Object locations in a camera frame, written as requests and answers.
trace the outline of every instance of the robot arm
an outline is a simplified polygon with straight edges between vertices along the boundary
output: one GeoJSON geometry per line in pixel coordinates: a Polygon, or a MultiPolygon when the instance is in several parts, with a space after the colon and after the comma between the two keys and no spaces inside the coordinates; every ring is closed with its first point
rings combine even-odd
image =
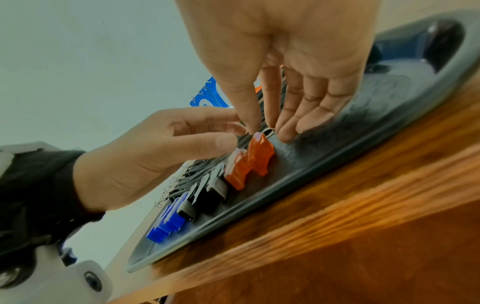
{"type": "Polygon", "coordinates": [[[65,266],[62,242],[103,214],[80,207],[72,181],[82,151],[43,142],[0,146],[0,302],[105,303],[112,282],[93,261],[65,266]]]}

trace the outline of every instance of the brown wooden surface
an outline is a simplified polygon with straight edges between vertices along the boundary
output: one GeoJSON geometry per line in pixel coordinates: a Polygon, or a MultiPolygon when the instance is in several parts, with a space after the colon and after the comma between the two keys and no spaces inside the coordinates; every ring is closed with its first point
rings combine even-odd
{"type": "MultiPolygon", "coordinates": [[[[480,9],[480,3],[478,1],[453,3],[440,0],[386,1],[380,16],[379,28],[384,30],[405,21],[461,7],[480,9]]],[[[296,302],[295,294],[298,292],[303,292],[305,302],[308,302],[306,299],[309,296],[316,298],[317,301],[312,300],[312,303],[318,302],[319,296],[325,297],[322,292],[329,295],[338,293],[337,299],[345,296],[346,302],[382,302],[385,300],[382,295],[395,294],[392,290],[395,288],[400,290],[399,286],[402,284],[402,286],[409,282],[413,285],[426,284],[428,275],[433,275],[430,272],[427,274],[422,271],[408,272],[409,276],[406,276],[402,271],[404,268],[410,269],[409,267],[419,264],[436,265],[434,261],[427,261],[427,257],[422,256],[423,251],[415,251],[421,248],[424,248],[425,252],[428,252],[429,248],[433,252],[439,250],[436,246],[441,244],[435,243],[434,237],[444,235],[446,232],[437,234],[437,229],[433,228],[436,227],[434,223],[447,232],[450,225],[454,227],[454,234],[448,243],[451,252],[458,250],[459,245],[454,240],[463,237],[461,235],[463,230],[480,231],[478,226],[473,225],[474,219],[478,219],[476,217],[478,214],[473,212],[476,209],[471,207],[477,206],[477,203],[472,203],[473,201],[480,200],[480,192],[474,186],[480,180],[477,174],[480,170],[478,168],[476,171],[468,170],[469,165],[479,165],[477,143],[480,143],[478,77],[456,93],[450,102],[361,159],[174,254],[157,264],[153,271],[151,267],[147,267],[136,273],[127,274],[126,261],[147,226],[154,220],[156,213],[152,212],[106,269],[114,283],[113,298],[118,298],[113,302],[138,304],[222,278],[224,279],[216,283],[177,294],[175,302],[197,298],[201,303],[254,303],[256,298],[266,299],[268,295],[273,296],[272,293],[275,293],[275,300],[279,303],[296,302]],[[449,209],[461,204],[467,205],[449,209]],[[442,208],[449,211],[429,215],[443,210],[442,208]],[[472,220],[455,220],[454,215],[461,211],[471,216],[472,220]],[[364,217],[353,217],[359,213],[364,217]],[[437,216],[443,221],[431,220],[430,225],[433,225],[431,227],[422,224],[425,221],[429,223],[429,219],[437,216]],[[424,218],[400,225],[419,217],[424,218]],[[396,225],[399,226],[376,232],[380,228],[396,225]],[[424,225],[426,237],[422,238],[422,232],[418,227],[424,225]],[[297,242],[295,244],[299,246],[292,246],[290,245],[292,242],[286,240],[295,240],[297,242]],[[405,258],[405,261],[408,261],[405,263],[409,265],[404,266],[398,260],[409,245],[419,248],[406,251],[405,254],[409,257],[405,258]],[[395,246],[399,248],[396,252],[398,256],[393,252],[395,246]],[[383,247],[388,248],[381,252],[369,253],[375,248],[383,247]],[[354,264],[356,259],[359,260],[358,265],[354,264]],[[316,261],[320,260],[330,262],[316,264],[316,261]],[[340,275],[349,271],[355,275],[340,275]],[[384,279],[382,275],[386,276],[387,273],[391,274],[389,277],[397,279],[393,281],[384,279]],[[361,280],[362,275],[366,276],[364,281],[356,284],[355,280],[361,280]],[[421,282],[408,281],[412,277],[421,282]],[[295,284],[290,281],[293,278],[296,280],[295,284]],[[261,282],[258,286],[263,286],[262,288],[256,287],[258,282],[261,282]],[[295,287],[288,289],[284,284],[295,287]],[[318,288],[317,291],[320,293],[308,291],[322,284],[331,286],[330,292],[328,288],[318,288]]],[[[475,251],[475,248],[478,253],[478,246],[471,247],[471,250],[475,251]]],[[[446,281],[445,284],[450,287],[454,285],[452,281],[446,281]]],[[[432,293],[437,290],[427,285],[423,287],[423,292],[427,293],[429,290],[432,293]]],[[[397,296],[399,300],[421,299],[420,293],[415,293],[419,292],[418,290],[405,290],[413,292],[412,297],[397,296]]]]}

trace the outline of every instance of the fingernail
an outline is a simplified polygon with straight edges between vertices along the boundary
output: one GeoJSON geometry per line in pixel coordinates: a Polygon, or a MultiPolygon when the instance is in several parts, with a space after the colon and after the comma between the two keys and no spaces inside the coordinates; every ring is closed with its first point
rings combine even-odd
{"type": "Polygon", "coordinates": [[[233,134],[225,134],[215,139],[216,149],[224,154],[232,152],[237,148],[237,138],[233,134]]]}
{"type": "Polygon", "coordinates": [[[328,121],[330,121],[333,117],[335,116],[334,113],[332,112],[329,112],[329,113],[326,113],[325,115],[322,115],[319,119],[315,120],[314,123],[309,123],[307,124],[306,126],[305,125],[302,125],[301,122],[299,122],[296,126],[296,131],[297,133],[301,134],[305,131],[308,131],[310,129],[313,129],[315,127],[319,127],[321,125],[324,125],[326,124],[328,121]]]}

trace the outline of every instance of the black sleeve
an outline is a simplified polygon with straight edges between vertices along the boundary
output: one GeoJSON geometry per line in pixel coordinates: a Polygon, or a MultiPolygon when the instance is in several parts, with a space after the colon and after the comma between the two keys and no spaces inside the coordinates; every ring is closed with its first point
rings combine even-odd
{"type": "Polygon", "coordinates": [[[0,178],[0,210],[23,208],[29,234],[48,236],[49,243],[63,241],[84,224],[99,221],[105,213],[88,212],[74,186],[73,167],[84,153],[39,150],[16,154],[0,178]]]}

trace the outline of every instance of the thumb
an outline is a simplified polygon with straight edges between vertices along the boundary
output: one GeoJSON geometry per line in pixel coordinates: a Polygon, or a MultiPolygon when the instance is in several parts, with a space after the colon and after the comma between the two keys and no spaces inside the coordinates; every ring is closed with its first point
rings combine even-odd
{"type": "Polygon", "coordinates": [[[200,133],[172,137],[165,151],[166,157],[178,164],[223,156],[233,152],[237,144],[237,137],[231,133],[200,133]]]}

